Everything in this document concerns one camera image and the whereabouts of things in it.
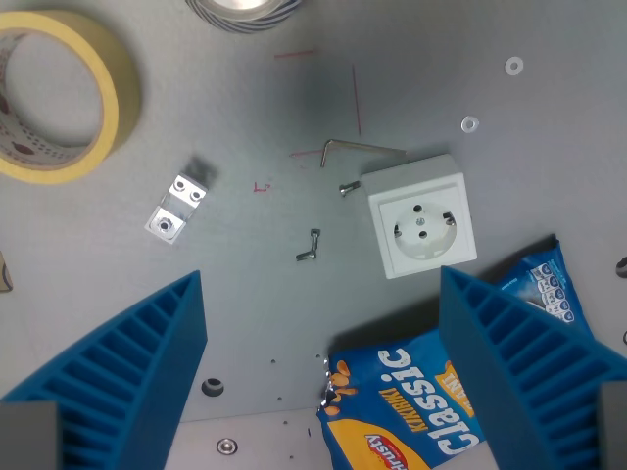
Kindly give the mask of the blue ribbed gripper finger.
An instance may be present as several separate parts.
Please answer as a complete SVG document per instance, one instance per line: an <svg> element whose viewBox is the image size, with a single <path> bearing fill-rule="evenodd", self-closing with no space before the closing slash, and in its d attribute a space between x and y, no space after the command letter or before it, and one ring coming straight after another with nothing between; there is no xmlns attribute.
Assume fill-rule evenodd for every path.
<svg viewBox="0 0 627 470"><path fill-rule="evenodd" d="M601 468L599 391L625 357L451 267L439 333L499 468Z"/></svg>
<svg viewBox="0 0 627 470"><path fill-rule="evenodd" d="M206 343L193 271L94 329L1 401L58 406L65 469L162 469Z"/></svg>

